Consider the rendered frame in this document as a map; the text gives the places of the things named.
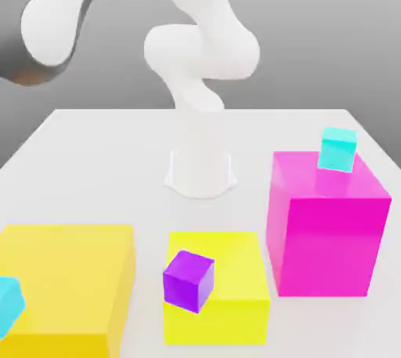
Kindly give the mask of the small sky blue cube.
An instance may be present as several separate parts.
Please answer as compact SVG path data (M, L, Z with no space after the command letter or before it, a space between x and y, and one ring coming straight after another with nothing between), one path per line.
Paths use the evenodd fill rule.
M20 282L16 277L0 276L0 340L4 339L25 309Z

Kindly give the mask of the large golden yellow box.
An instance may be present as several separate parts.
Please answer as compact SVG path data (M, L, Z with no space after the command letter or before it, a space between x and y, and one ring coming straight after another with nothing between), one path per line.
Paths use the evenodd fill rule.
M25 309L0 358L119 358L135 277L130 225L8 225L0 276L18 278Z

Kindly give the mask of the small purple cube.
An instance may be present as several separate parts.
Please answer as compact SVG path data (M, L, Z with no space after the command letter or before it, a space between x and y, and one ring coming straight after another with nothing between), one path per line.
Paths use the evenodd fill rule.
M215 287L215 260L180 250L163 272L164 300L200 313Z

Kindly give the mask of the large lemon yellow box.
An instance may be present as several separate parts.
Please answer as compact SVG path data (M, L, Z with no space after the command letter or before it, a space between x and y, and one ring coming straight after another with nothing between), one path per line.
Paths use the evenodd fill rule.
M257 233L172 231L166 267L180 250L215 260L215 287L198 314L163 301L165 343L265 344L270 298Z

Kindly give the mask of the small turquoise cube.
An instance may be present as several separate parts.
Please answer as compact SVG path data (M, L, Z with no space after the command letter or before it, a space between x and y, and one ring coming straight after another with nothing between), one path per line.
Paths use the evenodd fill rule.
M356 146L355 130L324 127L317 167L350 173L353 169Z

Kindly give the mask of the large magenta box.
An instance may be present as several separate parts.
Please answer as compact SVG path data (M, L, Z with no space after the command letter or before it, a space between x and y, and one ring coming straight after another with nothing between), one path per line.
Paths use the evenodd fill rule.
M361 157L320 169L316 151L276 151L266 246L281 297L365 297L392 198Z

